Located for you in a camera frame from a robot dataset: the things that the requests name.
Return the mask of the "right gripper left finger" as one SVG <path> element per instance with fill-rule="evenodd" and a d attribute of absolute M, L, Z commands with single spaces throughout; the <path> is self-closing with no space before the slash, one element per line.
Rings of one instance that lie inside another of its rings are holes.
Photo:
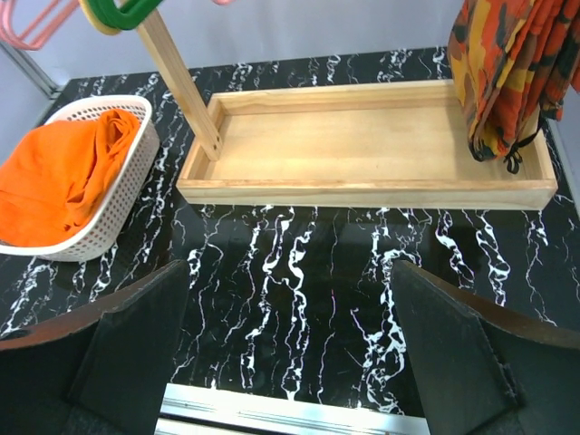
<path fill-rule="evenodd" d="M 151 434 L 189 293 L 176 260 L 1 338 L 4 434 Z"/>

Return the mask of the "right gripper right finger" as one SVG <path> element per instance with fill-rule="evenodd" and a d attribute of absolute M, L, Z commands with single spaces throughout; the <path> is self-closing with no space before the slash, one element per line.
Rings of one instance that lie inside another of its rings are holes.
<path fill-rule="evenodd" d="M 579 334 L 397 260 L 391 289 L 433 434 L 576 434 Z"/>

